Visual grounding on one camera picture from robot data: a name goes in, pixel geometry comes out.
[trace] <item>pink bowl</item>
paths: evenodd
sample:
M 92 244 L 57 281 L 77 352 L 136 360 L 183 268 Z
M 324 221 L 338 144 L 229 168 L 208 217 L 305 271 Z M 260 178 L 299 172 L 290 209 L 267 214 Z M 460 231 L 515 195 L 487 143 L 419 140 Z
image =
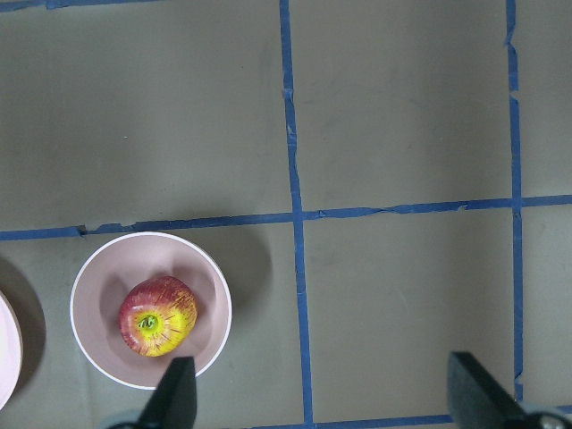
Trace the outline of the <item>pink bowl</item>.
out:
M 123 342 L 119 308 L 140 282 L 162 275 L 190 287 L 198 318 L 177 349 L 143 357 Z M 231 329 L 231 294 L 223 273 L 203 249 L 174 235 L 138 232 L 108 242 L 81 267 L 71 291 L 70 315 L 81 350 L 99 371 L 118 383 L 150 390 L 173 358 L 193 356 L 197 375 L 213 364 Z
M 12 396 L 22 361 L 20 326 L 8 299 L 0 292 L 0 409 Z

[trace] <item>bowl rim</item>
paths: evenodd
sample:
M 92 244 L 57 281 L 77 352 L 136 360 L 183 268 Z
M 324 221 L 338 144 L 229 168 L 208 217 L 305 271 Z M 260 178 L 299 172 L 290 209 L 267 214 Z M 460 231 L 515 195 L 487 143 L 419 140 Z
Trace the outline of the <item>bowl rim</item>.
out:
M 226 344 L 226 341 L 228 340 L 229 337 L 229 333 L 231 331 L 231 321 L 232 321 L 232 302 L 231 302 L 231 293 L 229 291 L 229 286 L 226 282 L 226 279 L 224 278 L 223 272 L 221 271 L 220 267 L 218 266 L 218 264 L 213 260 L 213 258 L 211 258 L 206 252 L 205 250 L 203 250 L 201 247 L 197 246 L 195 243 L 192 243 L 188 240 L 185 240 L 181 237 L 178 237 L 176 235 L 172 235 L 172 234 L 167 234 L 165 232 L 157 232 L 157 231 L 143 231 L 143 232 L 133 232 L 133 233 L 128 233 L 125 235 L 122 235 L 121 237 L 117 237 L 116 239 L 110 240 L 108 242 L 106 242 L 106 244 L 104 244 L 103 246 L 101 246 L 100 248 L 98 248 L 95 252 L 93 252 L 91 254 L 91 256 L 86 260 L 86 262 L 83 264 L 83 266 L 81 267 L 81 269 L 78 271 L 78 274 L 76 275 L 75 281 L 73 282 L 73 288 L 71 289 L 71 297 L 70 297 L 70 318 L 71 318 L 71 328 L 73 329 L 73 336 L 75 337 L 76 342 L 78 343 L 78 345 L 80 346 L 81 351 L 83 352 L 83 354 L 85 355 L 85 357 L 89 360 L 89 362 L 91 362 L 91 364 L 97 369 L 99 370 L 102 374 L 108 376 L 109 378 L 111 378 L 112 380 L 123 384 L 125 386 L 129 386 L 129 387 L 134 387 L 136 389 L 142 389 L 142 390 L 148 390 L 148 391 L 152 391 L 154 389 L 156 389 L 155 386 L 144 386 L 144 385 L 139 385 L 139 384 L 134 384 L 134 383 L 128 383 L 125 382 L 124 380 L 121 380 L 120 378 L 117 378 L 116 376 L 109 374 L 104 368 L 102 368 L 88 353 L 88 351 L 85 349 L 83 343 L 81 342 L 80 336 L 78 335 L 77 329 L 75 327 L 75 319 L 74 319 L 74 314 L 73 314 L 73 303 L 75 300 L 75 294 L 76 294 L 76 290 L 78 289 L 78 284 L 80 282 L 80 278 L 83 275 L 83 272 L 86 270 L 86 268 L 88 267 L 88 265 L 91 263 L 91 261 L 97 256 L 99 255 L 101 252 L 103 252 L 104 250 L 106 250 L 107 248 L 111 247 L 113 244 L 117 243 L 118 241 L 123 241 L 126 239 L 131 239 L 134 237 L 138 237 L 138 236 L 156 236 L 156 237 L 162 237 L 165 239 L 170 239 L 170 240 L 176 240 L 179 241 L 181 243 L 183 243 L 184 245 L 193 248 L 194 250 L 196 250 L 215 270 L 216 274 L 218 275 L 218 277 L 220 278 L 222 285 L 223 285 L 223 290 L 224 290 L 224 294 L 226 297 L 227 302 L 229 303 L 229 311 L 228 311 L 228 321 L 226 324 L 226 329 L 224 331 L 224 336 L 223 336 L 223 340 L 221 341 L 221 344 L 218 347 L 218 350 L 213 354 L 213 357 L 211 357 L 211 359 L 206 363 L 206 365 L 201 368 L 198 372 L 196 372 L 196 377 L 199 377 L 201 374 L 203 374 L 215 361 L 216 359 L 219 357 L 219 355 L 223 352 L 223 348 L 224 345 Z
M 11 380 L 11 385 L 5 391 L 5 394 L 6 394 L 5 400 L 0 399 L 0 410 L 1 410 L 8 403 L 8 401 L 10 400 L 10 398 L 12 397 L 12 395 L 14 393 L 16 385 L 18 385 L 18 380 L 20 379 L 20 372 L 21 372 L 21 366 L 22 366 L 22 361 L 23 361 L 23 348 L 24 348 L 24 346 L 23 346 L 23 338 L 21 335 L 20 323 L 18 322 L 18 317 L 16 316 L 16 313 L 15 313 L 12 305 L 10 304 L 10 301 L 8 301 L 8 298 L 2 293 L 1 290 L 0 290 L 0 307 L 3 307 L 5 310 L 7 310 L 6 314 L 9 317 L 7 317 L 5 321 L 9 325 L 8 329 L 9 330 L 11 330 L 11 328 L 12 328 L 12 330 L 15 329 L 15 333 L 16 333 L 16 335 L 18 335 L 18 340 L 19 340 L 19 348 L 16 350 L 16 353 L 17 353 L 16 359 L 19 362 L 18 370 L 14 371 L 13 379 Z

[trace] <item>blue tape grid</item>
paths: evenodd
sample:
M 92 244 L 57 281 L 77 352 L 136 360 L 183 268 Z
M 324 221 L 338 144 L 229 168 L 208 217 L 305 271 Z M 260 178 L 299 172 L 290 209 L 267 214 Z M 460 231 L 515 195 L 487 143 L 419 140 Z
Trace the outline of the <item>blue tape grid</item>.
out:
M 47 9 L 55 9 L 70 5 L 92 4 L 122 4 L 135 2 L 150 2 L 161 0 L 28 0 L 0 4 L 1 12 L 11 12 L 26 7 L 44 5 Z M 505 44 L 508 50 L 509 62 L 509 113 L 510 113 L 510 142 L 512 152 L 512 195 L 511 198 L 480 199 L 466 201 L 450 201 L 441 203 L 426 203 L 390 207 L 348 207 L 332 208 L 316 211 L 304 211 L 300 191 L 300 180 L 296 166 L 297 133 L 296 115 L 294 108 L 294 79 L 291 56 L 290 38 L 290 8 L 289 0 L 280 0 L 280 22 L 282 40 L 282 69 L 284 111 L 288 142 L 288 159 L 290 171 L 290 193 L 292 199 L 291 213 L 249 214 L 238 216 L 219 216 L 177 221 L 148 221 L 137 222 L 123 226 L 118 223 L 103 224 L 95 230 L 86 230 L 82 225 L 49 228 L 26 231 L 0 231 L 0 241 L 8 240 L 41 240 L 65 237 L 81 237 L 92 234 L 128 233 L 137 231 L 168 231 L 192 228 L 224 227 L 234 225 L 263 224 L 263 223 L 292 223 L 294 227 L 296 284 L 299 307 L 300 349 L 303 382 L 304 424 L 265 426 L 283 429 L 365 429 L 377 427 L 393 427 L 404 425 L 437 425 L 451 423 L 450 416 L 410 416 L 383 418 L 374 420 L 358 420 L 350 422 L 314 423 L 312 407 L 312 378 L 310 365 L 309 323 L 307 312 L 306 276 L 304 261 L 304 222 L 317 221 L 326 218 L 359 218 L 369 215 L 382 214 L 424 214 L 440 213 L 458 210 L 487 210 L 511 208 L 513 213 L 513 269 L 514 269 L 514 366 L 515 393 L 518 400 L 524 397 L 524 388 L 520 382 L 523 371 L 523 248 L 522 248 L 522 208 L 535 206 L 571 205 L 572 195 L 557 195 L 543 197 L 522 197 L 522 164 L 520 148 L 519 105 L 514 97 L 518 91 L 517 51 L 512 45 L 512 37 L 516 27 L 516 0 L 506 0 L 507 38 Z M 572 413 L 572 406 L 561 406 L 565 413 Z

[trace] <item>bowl containing apple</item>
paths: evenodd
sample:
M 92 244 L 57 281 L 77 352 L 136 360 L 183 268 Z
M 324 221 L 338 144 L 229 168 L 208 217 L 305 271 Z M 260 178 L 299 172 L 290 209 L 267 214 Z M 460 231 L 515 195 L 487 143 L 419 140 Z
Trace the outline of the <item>bowl containing apple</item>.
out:
M 176 357 L 197 376 L 223 350 L 231 295 L 205 250 L 162 232 L 111 240 L 81 267 L 70 300 L 73 334 L 95 368 L 118 383 L 154 389 Z

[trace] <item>red and yellow apple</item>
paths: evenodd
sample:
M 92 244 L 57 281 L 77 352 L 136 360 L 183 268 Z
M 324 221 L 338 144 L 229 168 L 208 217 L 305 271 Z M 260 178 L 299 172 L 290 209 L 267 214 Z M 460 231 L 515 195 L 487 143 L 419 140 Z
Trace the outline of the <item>red and yellow apple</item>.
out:
M 195 327 L 197 301 L 189 287 L 169 275 L 141 282 L 119 310 L 125 343 L 143 356 L 175 350 Z

